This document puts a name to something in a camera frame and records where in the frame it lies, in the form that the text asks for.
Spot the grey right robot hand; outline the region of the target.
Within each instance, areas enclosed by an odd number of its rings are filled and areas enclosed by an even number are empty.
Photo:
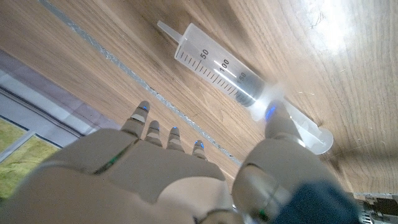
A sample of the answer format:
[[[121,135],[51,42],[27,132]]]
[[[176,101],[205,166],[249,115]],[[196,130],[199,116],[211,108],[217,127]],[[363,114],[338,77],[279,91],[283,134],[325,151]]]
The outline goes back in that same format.
[[[232,185],[196,143],[186,154],[178,131],[167,148],[142,102],[122,130],[102,129],[39,164],[1,204],[2,223],[244,223],[274,218],[299,187],[335,183],[304,145],[287,108],[266,110],[266,137]]]

